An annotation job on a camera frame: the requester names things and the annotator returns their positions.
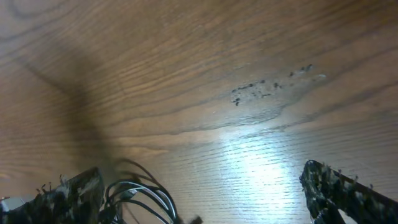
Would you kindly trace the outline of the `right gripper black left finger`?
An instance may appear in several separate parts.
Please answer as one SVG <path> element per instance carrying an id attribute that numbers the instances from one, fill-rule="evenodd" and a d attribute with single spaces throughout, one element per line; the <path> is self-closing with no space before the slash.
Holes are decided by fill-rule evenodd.
<path id="1" fill-rule="evenodd" d="M 93 224 L 100 222 L 104 181 L 97 167 L 67 180 L 60 177 L 56 188 L 38 190 L 35 198 L 15 209 L 1 206 L 5 224 Z"/>

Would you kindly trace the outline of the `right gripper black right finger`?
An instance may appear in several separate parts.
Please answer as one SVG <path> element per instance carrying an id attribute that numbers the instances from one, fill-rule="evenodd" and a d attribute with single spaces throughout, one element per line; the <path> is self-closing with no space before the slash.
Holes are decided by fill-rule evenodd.
<path id="1" fill-rule="evenodd" d="M 397 202 L 315 160 L 305 163 L 300 183 L 314 223 L 397 224 Z"/>

